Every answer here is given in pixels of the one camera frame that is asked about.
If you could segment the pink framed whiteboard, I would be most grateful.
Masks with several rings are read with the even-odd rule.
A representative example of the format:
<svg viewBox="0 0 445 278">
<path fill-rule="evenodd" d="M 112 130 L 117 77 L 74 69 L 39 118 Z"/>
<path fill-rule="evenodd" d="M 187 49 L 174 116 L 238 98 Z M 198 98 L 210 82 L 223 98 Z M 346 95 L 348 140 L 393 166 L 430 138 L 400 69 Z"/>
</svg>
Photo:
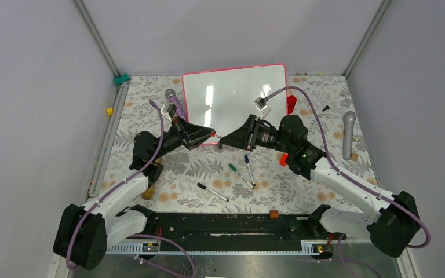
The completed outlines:
<svg viewBox="0 0 445 278">
<path fill-rule="evenodd" d="M 250 114 L 261 115 L 255 100 L 285 87 L 286 74 L 283 64 L 184 74 L 181 81 L 187 119 L 226 136 L 241 127 Z"/>
</svg>

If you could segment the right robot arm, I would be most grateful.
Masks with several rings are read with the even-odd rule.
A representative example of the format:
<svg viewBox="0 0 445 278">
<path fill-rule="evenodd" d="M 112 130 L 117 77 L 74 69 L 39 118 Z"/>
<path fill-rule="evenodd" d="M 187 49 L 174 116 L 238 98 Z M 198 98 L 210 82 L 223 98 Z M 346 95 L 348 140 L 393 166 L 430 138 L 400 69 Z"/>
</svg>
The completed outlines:
<svg viewBox="0 0 445 278">
<path fill-rule="evenodd" d="M 308 129 L 295 115 L 282 118 L 278 128 L 250 115 L 242 127 L 221 137 L 220 142 L 252 151 L 257 146 L 283 152 L 285 164 L 296 175 L 322 184 L 356 206 L 360 213 L 326 209 L 309 223 L 312 236 L 322 239 L 330 232 L 369 239 L 384 254 L 397 258 L 420 229 L 426 226 L 419 218 L 412 195 L 394 194 L 362 181 L 340 167 L 331 156 L 307 140 Z"/>
</svg>

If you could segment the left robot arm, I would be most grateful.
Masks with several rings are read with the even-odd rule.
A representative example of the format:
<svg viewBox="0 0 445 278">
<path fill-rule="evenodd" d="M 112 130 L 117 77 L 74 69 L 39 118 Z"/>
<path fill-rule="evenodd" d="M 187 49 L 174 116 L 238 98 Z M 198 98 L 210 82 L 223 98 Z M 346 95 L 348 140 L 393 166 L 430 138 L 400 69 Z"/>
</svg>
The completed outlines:
<svg viewBox="0 0 445 278">
<path fill-rule="evenodd" d="M 155 160 L 180 146 L 194 149 L 215 134 L 211 127 L 198 126 L 178 116 L 159 137 L 148 131 L 138 133 L 134 138 L 134 174 L 82 206 L 67 206 L 61 216 L 53 252 L 65 259 L 68 270 L 77 267 L 92 270 L 108 248 L 127 237 L 137 233 L 143 238 L 153 236 L 155 220 L 141 212 L 119 213 L 158 179 L 162 166 L 155 164 Z"/>
</svg>

